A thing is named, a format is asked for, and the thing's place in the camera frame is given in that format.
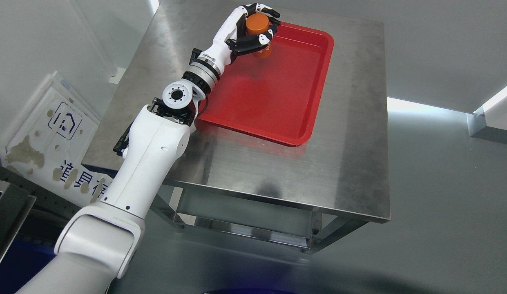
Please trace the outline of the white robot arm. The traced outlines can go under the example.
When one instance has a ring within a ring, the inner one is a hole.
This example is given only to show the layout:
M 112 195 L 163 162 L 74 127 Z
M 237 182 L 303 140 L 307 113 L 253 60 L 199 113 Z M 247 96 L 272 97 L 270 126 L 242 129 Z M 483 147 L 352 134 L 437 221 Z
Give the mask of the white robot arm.
M 145 105 L 128 129 L 124 162 L 102 199 L 72 216 L 60 234 L 55 258 L 28 281 L 20 294 L 103 294 L 124 276 L 145 232 L 144 219 L 175 161 L 195 131 L 195 110 L 223 70 L 205 51 L 194 49 L 183 77 L 163 98 Z

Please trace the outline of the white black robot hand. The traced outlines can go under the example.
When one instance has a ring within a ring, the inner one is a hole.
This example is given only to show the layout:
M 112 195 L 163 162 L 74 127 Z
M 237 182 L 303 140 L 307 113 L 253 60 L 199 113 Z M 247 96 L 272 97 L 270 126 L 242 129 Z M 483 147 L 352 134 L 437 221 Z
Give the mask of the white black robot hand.
M 268 28 L 249 35 L 246 30 L 246 21 L 258 14 L 268 17 Z M 213 64 L 223 73 L 225 66 L 233 63 L 238 56 L 267 48 L 281 24 L 280 16 L 280 13 L 272 7 L 259 2 L 238 6 L 221 25 L 213 38 L 212 45 L 201 52 L 198 58 Z

